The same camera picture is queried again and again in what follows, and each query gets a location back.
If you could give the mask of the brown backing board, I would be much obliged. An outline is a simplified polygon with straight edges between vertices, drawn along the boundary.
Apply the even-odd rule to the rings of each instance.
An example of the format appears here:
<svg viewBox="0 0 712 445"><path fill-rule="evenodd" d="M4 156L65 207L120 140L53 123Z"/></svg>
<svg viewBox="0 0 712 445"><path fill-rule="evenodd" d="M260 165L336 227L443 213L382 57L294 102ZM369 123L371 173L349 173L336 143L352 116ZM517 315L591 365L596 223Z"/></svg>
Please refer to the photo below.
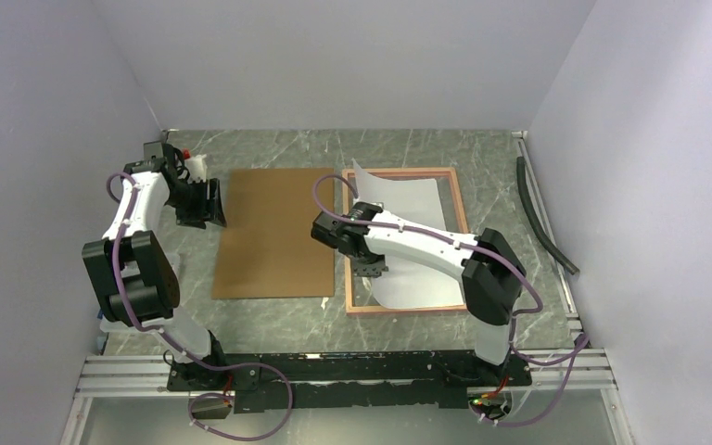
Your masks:
<svg viewBox="0 0 712 445"><path fill-rule="evenodd" d="M212 299L334 295L334 252L311 236L320 208L335 207L333 183L312 193L315 181L329 173L329 168L230 171Z"/></svg>

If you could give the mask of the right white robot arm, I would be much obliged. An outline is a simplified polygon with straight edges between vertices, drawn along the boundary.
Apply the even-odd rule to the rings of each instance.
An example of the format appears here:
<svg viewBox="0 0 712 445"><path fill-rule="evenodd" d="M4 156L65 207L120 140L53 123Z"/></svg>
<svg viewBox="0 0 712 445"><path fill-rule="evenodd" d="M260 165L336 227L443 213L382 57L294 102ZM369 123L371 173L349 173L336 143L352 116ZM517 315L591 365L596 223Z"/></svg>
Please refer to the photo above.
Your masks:
<svg viewBox="0 0 712 445"><path fill-rule="evenodd" d="M512 314L528 280L501 233L438 230L359 201L346 215L322 210L311 224L311 237L349 258L356 276L378 278L390 272L389 261L405 261L447 277L477 321L475 377L493 385L506 376Z"/></svg>

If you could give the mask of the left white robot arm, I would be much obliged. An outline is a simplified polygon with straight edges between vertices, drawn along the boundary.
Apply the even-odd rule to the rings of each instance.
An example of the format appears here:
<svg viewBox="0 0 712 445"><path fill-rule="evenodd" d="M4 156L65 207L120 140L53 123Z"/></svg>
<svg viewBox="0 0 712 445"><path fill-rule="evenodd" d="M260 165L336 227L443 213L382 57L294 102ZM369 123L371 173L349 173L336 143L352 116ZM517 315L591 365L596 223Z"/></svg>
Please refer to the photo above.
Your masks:
<svg viewBox="0 0 712 445"><path fill-rule="evenodd" d="M114 219L82 257L108 334L148 334L206 389L220 387L228 363L215 336L181 307L179 281L155 234L162 210L171 207L180 226L204 229L227 222L220 182L208 175L207 158L167 142L144 145L144 157L109 177L121 182Z"/></svg>

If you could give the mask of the pink wooden picture frame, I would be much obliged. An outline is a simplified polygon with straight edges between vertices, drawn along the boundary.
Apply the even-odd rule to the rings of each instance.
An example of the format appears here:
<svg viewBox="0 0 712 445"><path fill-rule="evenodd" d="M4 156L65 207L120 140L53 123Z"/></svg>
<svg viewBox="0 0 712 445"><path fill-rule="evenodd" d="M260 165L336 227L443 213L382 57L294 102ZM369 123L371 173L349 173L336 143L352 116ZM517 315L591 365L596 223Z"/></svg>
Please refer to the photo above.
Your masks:
<svg viewBox="0 0 712 445"><path fill-rule="evenodd" d="M453 167L352 167L342 172L349 182L366 185L390 212L417 225L468 233L464 202ZM445 273L395 257L379 277L359 277L345 263L345 305L349 315L373 313L461 312L466 309L456 281Z"/></svg>

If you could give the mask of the seascape photo print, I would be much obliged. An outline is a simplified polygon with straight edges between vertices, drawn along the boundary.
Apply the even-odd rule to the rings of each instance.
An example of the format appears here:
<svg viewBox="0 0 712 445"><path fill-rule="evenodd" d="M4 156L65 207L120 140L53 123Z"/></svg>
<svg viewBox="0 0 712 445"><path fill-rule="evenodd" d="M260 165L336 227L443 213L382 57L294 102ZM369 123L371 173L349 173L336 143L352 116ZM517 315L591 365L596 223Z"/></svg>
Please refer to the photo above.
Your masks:
<svg viewBox="0 0 712 445"><path fill-rule="evenodd" d="M366 236L367 247L377 254L384 255L386 262L388 257L395 257L445 273L456 281L464 300L461 289L463 267L459 261L466 257L466 252L454 248L450 241L454 238L465 241L465 233L438 230L406 221L390 212L385 204L378 202L376 197L368 198L365 184L355 187L358 196L351 202L356 204L364 201L376 204L383 209L376 215L377 221L392 225L390 228L371 225Z"/></svg>

